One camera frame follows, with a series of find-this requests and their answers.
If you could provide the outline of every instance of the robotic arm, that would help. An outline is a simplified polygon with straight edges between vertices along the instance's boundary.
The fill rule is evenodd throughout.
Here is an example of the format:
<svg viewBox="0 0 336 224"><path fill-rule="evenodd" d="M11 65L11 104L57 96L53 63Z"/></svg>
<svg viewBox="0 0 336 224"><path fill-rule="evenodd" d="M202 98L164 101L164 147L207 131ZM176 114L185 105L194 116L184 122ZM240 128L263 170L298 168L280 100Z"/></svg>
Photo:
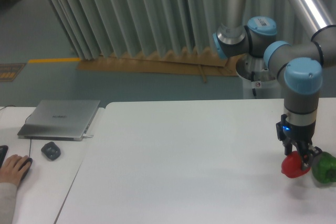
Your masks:
<svg viewBox="0 0 336 224"><path fill-rule="evenodd" d="M246 0L228 0L223 24L214 34L220 56L231 57L248 53L248 57L265 62L268 76L274 77L284 92L284 114L276 124L278 139L285 147L285 155L297 149L301 160L301 173L306 173L322 150L314 147L314 134L322 67L336 65L336 23L321 0L289 0L311 37L307 44L291 46L275 41L276 30L267 17L255 17L243 27Z"/></svg>

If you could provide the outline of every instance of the floor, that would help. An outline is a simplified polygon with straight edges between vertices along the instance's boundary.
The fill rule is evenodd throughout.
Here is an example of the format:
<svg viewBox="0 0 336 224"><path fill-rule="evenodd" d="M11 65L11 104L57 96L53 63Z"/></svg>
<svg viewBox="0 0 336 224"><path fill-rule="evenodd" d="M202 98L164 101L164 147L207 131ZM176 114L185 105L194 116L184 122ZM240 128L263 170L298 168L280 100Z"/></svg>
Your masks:
<svg viewBox="0 0 336 224"><path fill-rule="evenodd" d="M0 3L0 63L75 57L46 0ZM95 72L77 62L29 63L13 82L0 82L0 106L36 106L42 99L119 101L242 99L238 77ZM324 71L322 97L336 97L335 68Z"/></svg>

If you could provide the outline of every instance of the cardboard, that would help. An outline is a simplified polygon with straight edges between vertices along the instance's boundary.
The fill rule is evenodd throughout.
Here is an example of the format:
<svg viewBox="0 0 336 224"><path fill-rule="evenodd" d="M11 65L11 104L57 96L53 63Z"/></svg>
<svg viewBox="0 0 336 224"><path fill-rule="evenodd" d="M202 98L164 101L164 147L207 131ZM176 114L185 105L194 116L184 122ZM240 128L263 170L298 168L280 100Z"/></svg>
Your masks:
<svg viewBox="0 0 336 224"><path fill-rule="evenodd" d="M241 56L235 56L223 61L223 66L99 57L96 60L79 62L77 69L89 71L194 74L201 75L203 81L206 82L206 76L237 76L235 68L236 62L240 57Z"/></svg>
<svg viewBox="0 0 336 224"><path fill-rule="evenodd" d="M221 60L218 54L212 53L210 47L206 47L201 54L198 54L196 48L194 48L191 54L188 53L187 48L184 47L180 55L176 55L173 50L169 50L164 57L160 57L155 51L149 56L145 56L143 52L138 53L135 57L130 56L127 52L121 56L122 59L137 59L137 60L149 60L149 61L168 61L176 63L187 63L206 66L220 66L223 67L226 64L226 60Z"/></svg>

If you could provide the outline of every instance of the desk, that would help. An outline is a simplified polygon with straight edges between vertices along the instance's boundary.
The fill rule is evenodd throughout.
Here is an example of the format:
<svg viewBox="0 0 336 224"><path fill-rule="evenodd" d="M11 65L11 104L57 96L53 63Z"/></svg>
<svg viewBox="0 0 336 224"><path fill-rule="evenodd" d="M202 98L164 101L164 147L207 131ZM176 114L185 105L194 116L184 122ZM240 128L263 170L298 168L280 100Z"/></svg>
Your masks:
<svg viewBox="0 0 336 224"><path fill-rule="evenodd" d="M8 145L6 157L13 154L28 155L30 140L18 139L17 133L35 108L5 108L0 111L0 145ZM104 109L99 108L88 134L93 134ZM51 162L41 148L49 141L32 140L33 164L17 191L13 223L54 223L67 196L71 183L92 138L81 142L54 141L61 156Z"/></svg>
<svg viewBox="0 0 336 224"><path fill-rule="evenodd" d="M280 172L283 100L112 103L57 224L334 223L336 188ZM336 154L336 99L313 142Z"/></svg>

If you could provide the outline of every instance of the bell pepper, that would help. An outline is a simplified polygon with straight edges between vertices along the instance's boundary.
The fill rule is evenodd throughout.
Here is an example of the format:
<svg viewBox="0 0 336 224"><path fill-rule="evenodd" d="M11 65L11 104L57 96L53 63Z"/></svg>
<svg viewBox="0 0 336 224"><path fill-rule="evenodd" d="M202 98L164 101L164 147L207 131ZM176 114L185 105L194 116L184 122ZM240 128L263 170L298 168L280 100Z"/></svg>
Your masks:
<svg viewBox="0 0 336 224"><path fill-rule="evenodd" d="M314 178L320 183L336 182L336 157L322 152L314 159L311 170Z"/></svg>
<svg viewBox="0 0 336 224"><path fill-rule="evenodd" d="M289 178L300 177L309 172L309 170L310 168L301 170L301 157L297 151L286 156L281 164L281 172Z"/></svg>

